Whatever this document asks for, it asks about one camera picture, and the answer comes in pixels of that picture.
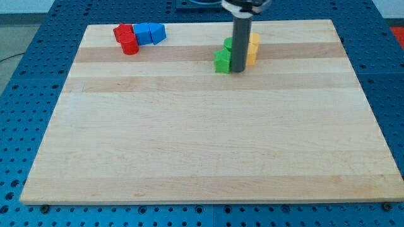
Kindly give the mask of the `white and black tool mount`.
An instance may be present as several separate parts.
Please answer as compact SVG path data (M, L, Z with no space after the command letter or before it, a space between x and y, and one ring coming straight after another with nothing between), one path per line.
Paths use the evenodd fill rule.
M267 10L272 0L222 0L221 5L236 18L250 18Z

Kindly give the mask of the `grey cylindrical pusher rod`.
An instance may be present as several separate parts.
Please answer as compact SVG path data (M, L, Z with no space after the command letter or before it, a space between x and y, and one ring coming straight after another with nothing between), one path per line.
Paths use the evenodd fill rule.
M232 65L233 72L241 73L246 68L247 51L253 17L234 17L232 30Z

